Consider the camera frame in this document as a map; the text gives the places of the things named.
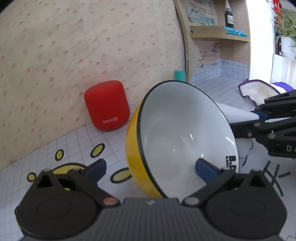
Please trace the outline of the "cartoon poster sheet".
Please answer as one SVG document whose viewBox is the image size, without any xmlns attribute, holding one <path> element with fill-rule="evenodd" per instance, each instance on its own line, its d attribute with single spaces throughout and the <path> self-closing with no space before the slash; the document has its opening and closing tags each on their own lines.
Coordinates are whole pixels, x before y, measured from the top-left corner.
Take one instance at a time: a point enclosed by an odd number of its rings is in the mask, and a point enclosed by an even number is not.
<svg viewBox="0 0 296 241">
<path fill-rule="evenodd" d="M 185 1 L 188 18 L 191 22 L 205 24 L 209 20 L 211 26 L 218 24 L 217 12 L 211 0 Z"/>
</svg>

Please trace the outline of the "red cylindrical speaker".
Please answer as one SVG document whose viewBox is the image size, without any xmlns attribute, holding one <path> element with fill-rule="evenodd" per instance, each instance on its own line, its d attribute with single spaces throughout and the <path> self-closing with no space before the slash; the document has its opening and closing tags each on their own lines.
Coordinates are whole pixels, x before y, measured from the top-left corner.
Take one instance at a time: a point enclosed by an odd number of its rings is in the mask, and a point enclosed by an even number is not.
<svg viewBox="0 0 296 241">
<path fill-rule="evenodd" d="M 123 84 L 108 80 L 88 88 L 84 100 L 93 125 L 100 131 L 122 127 L 130 117 L 130 107 Z"/>
</svg>

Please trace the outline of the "dark dropper bottle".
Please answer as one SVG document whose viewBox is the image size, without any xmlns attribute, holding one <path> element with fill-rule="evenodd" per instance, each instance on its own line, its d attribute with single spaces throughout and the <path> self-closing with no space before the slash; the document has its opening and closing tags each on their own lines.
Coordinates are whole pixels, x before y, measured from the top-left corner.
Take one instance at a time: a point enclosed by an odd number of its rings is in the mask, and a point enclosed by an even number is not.
<svg viewBox="0 0 296 241">
<path fill-rule="evenodd" d="M 232 15 L 231 7 L 228 0 L 225 1 L 224 17 L 225 17 L 225 26 L 229 28 L 234 28 L 233 15 Z"/>
</svg>

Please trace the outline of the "yellow white ceramic bowl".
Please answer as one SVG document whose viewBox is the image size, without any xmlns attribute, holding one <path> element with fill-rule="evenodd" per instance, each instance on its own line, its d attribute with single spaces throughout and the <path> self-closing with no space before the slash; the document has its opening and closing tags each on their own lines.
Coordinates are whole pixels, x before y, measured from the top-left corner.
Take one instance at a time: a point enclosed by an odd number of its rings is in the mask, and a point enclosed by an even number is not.
<svg viewBox="0 0 296 241">
<path fill-rule="evenodd" d="M 196 161 L 239 169 L 238 148 L 219 106 L 179 81 L 155 85 L 129 122 L 125 152 L 133 180 L 147 197 L 183 200 L 205 186 Z"/>
</svg>

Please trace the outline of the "purple edged white cloth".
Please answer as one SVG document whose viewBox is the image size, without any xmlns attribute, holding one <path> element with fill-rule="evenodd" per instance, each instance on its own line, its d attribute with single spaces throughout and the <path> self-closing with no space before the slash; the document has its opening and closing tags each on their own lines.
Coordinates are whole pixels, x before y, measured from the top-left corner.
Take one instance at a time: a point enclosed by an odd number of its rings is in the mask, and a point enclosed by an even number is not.
<svg viewBox="0 0 296 241">
<path fill-rule="evenodd" d="M 238 90 L 240 95 L 249 99 L 254 106 L 264 104 L 264 100 L 269 97 L 286 92 L 282 87 L 261 80 L 246 80 L 238 85 Z"/>
</svg>

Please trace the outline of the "green potted plant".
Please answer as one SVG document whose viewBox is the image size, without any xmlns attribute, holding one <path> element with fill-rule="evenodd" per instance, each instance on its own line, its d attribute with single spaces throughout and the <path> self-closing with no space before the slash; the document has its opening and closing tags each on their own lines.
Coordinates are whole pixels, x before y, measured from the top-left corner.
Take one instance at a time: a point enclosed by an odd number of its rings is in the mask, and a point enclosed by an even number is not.
<svg viewBox="0 0 296 241">
<path fill-rule="evenodd" d="M 295 6 L 288 1 L 273 1 L 276 30 L 275 41 L 278 44 L 279 55 L 295 61 Z"/>
</svg>

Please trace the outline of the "wooden right shelf unit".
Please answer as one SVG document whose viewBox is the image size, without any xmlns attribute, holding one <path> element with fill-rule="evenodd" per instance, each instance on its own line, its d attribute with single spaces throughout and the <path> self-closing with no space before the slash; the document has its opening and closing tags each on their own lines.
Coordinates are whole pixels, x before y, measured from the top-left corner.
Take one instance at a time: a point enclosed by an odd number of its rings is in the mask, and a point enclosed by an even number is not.
<svg viewBox="0 0 296 241">
<path fill-rule="evenodd" d="M 213 1 L 217 12 L 217 26 L 225 24 L 225 1 Z M 244 31 L 247 38 L 225 35 L 220 38 L 192 38 L 191 26 L 201 26 L 200 23 L 193 23 L 189 20 L 185 1 L 174 1 L 179 23 L 183 34 L 185 51 L 185 73 L 186 81 L 189 82 L 197 67 L 197 41 L 219 42 L 220 58 L 224 60 L 243 63 L 246 65 L 246 77 L 250 73 L 250 28 L 246 1 L 229 1 L 234 17 L 234 27 Z"/>
</svg>

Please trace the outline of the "teal capped small bottle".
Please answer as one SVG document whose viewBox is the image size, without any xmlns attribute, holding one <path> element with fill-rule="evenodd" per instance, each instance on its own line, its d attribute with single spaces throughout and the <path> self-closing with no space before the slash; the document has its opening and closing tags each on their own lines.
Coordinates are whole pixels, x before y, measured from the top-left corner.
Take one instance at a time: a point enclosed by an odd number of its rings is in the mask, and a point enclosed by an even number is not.
<svg viewBox="0 0 296 241">
<path fill-rule="evenodd" d="M 174 80 L 186 82 L 185 70 L 174 70 Z"/>
</svg>

